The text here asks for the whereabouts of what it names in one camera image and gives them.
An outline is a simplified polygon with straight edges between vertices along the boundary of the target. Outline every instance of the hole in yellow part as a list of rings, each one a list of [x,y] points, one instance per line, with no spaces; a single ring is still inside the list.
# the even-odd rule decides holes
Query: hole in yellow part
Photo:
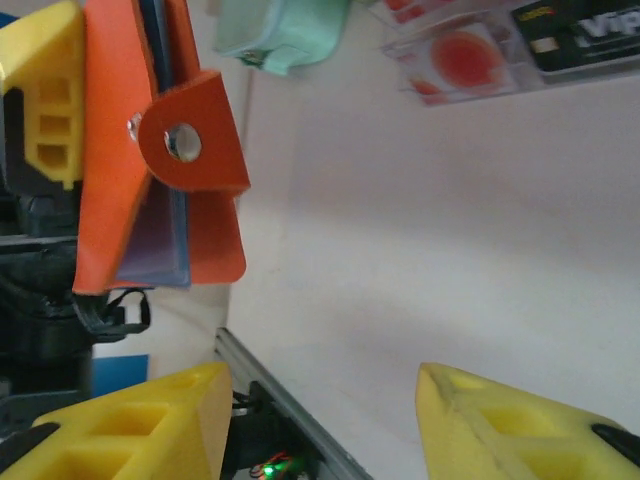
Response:
[[[40,133],[42,135],[69,135],[71,133],[71,119],[42,115],[40,117]]]
[[[540,480],[587,480],[594,478],[585,458],[570,452],[521,452],[520,458]]]
[[[108,413],[91,432],[94,435],[150,435],[169,411],[166,405],[136,403]]]
[[[521,407],[484,408],[482,415],[503,435],[559,437],[562,432],[541,414]]]
[[[71,89],[66,78],[43,78],[38,83],[39,99],[42,103],[68,104],[71,102]]]
[[[67,147],[65,145],[38,145],[38,160],[49,168],[67,166]]]
[[[37,480],[111,480],[131,458],[126,450],[74,448],[63,453]]]

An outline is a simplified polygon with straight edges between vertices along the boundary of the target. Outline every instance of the blue panel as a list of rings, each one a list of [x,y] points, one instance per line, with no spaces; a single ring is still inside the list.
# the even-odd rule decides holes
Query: blue panel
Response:
[[[9,25],[14,20],[17,20],[18,17],[14,17],[13,15],[7,15],[6,13],[0,12],[0,28]]]
[[[99,397],[146,382],[148,370],[149,355],[95,358],[91,396]]]

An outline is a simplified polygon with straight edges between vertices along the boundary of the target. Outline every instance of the red circle print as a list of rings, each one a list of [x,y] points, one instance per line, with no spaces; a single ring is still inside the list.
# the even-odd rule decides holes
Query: red circle print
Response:
[[[420,94],[422,101],[427,105],[441,105],[443,103],[448,103],[447,96],[434,84],[422,80],[421,78],[412,78],[409,81],[416,92]]]
[[[431,47],[431,60],[438,73],[458,88],[485,87],[490,94],[502,86],[504,59],[485,39],[469,32],[451,32]]]

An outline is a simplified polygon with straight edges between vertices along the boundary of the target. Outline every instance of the yellow 3d-printed part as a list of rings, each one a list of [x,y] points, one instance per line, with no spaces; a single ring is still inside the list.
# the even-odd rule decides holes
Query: yellow 3d-printed part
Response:
[[[611,420],[467,372],[420,369],[416,395],[430,480],[638,480],[591,430]]]
[[[0,93],[12,88],[24,94],[27,162],[72,189],[82,178],[84,136],[84,16],[75,1],[0,29]]]
[[[39,418],[60,428],[2,480],[209,480],[220,476],[231,374],[213,363]]]

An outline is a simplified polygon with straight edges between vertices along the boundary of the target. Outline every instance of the orange plastic part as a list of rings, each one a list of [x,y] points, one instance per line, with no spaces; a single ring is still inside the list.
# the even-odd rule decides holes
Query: orange plastic part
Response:
[[[165,0],[165,6],[174,75],[177,82],[187,82],[200,72],[189,10],[185,0]],[[221,103],[228,106],[226,97],[222,100]],[[226,118],[233,124],[231,110],[228,112]],[[241,152],[235,128],[231,138]],[[196,285],[232,283],[245,272],[246,260],[234,197],[234,192],[197,192],[189,196],[191,281]]]
[[[88,0],[84,185],[74,291],[99,294],[115,277],[151,177],[127,121],[157,95],[135,0]]]
[[[177,87],[157,98],[151,54],[135,0],[88,0],[85,184],[74,291],[99,294],[114,277],[155,175],[189,195],[193,283],[230,283],[246,263],[234,197],[249,187],[219,72],[201,71],[185,0],[165,0]],[[142,115],[137,142],[127,122]],[[192,125],[202,141],[193,163],[167,152],[164,132]],[[122,282],[117,286],[126,286]]]

